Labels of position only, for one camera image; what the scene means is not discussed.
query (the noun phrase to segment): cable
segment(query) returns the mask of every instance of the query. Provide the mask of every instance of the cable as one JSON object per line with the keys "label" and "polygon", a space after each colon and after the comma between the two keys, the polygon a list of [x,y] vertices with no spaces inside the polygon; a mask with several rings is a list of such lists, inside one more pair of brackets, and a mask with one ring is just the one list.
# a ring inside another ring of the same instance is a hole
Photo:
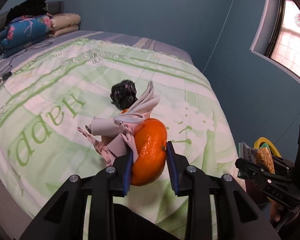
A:
{"label": "cable", "polygon": [[35,49],[42,49],[42,48],[44,48],[44,47],[46,47],[46,46],[49,46],[49,45],[51,45],[53,43],[53,41],[44,41],[44,42],[40,42],[40,43],[38,43],[38,44],[35,44],[35,45],[33,45],[32,47],[30,47],[30,48],[27,48],[27,49],[25,49],[23,52],[21,52],[21,53],[19,53],[19,54],[15,54],[11,59],[10,59],[10,62],[9,62],[9,66],[10,67],[12,67],[12,61],[16,58],[16,57],[18,57],[18,56],[21,56],[22,54],[24,54],[24,53],[26,53],[26,52],[28,52],[28,51],[32,51],[32,50],[35,50]]}

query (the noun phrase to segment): doll hand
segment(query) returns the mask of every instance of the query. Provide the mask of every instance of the doll hand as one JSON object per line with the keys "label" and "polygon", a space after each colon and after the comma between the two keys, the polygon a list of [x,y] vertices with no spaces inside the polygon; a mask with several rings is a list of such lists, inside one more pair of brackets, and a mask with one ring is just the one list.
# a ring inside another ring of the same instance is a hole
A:
{"label": "doll hand", "polygon": [[82,130],[80,127],[78,127],[78,131],[81,132],[85,137],[87,137],[88,132]]}

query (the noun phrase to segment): orange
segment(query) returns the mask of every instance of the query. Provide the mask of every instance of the orange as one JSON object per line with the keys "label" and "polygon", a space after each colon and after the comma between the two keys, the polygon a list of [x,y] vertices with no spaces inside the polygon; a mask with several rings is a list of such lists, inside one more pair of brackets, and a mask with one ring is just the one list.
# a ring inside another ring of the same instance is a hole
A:
{"label": "orange", "polygon": [[131,184],[142,186],[155,181],[166,162],[167,130],[157,119],[146,119],[134,131],[138,159],[132,166]]}

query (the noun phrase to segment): yellow tape roll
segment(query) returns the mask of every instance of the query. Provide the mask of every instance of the yellow tape roll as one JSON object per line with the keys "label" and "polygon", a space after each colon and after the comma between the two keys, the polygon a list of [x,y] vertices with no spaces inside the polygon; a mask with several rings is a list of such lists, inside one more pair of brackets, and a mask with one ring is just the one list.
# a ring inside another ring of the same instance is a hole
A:
{"label": "yellow tape roll", "polygon": [[270,151],[273,153],[274,156],[281,158],[281,154],[279,153],[277,148],[274,146],[274,144],[265,137],[260,137],[258,140],[256,140],[253,147],[255,149],[259,149],[260,146],[263,145],[264,143],[267,143],[269,145]]}

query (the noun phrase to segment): green printed bedsheet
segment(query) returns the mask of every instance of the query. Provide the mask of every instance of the green printed bedsheet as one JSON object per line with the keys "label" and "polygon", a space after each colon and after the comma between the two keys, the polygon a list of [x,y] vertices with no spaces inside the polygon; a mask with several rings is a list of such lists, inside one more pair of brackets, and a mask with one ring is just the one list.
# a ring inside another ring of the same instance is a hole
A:
{"label": "green printed bedsheet", "polygon": [[[0,88],[0,179],[34,217],[71,174],[95,175],[103,158],[77,131],[96,115],[111,118],[111,87],[130,79],[137,96],[154,82],[161,95],[151,117],[167,127],[175,151],[207,174],[236,176],[236,148],[208,80],[184,60],[86,38],[29,59]],[[182,239],[187,198],[175,197],[167,168],[147,186],[115,202]],[[216,238],[216,220],[213,233]]]}

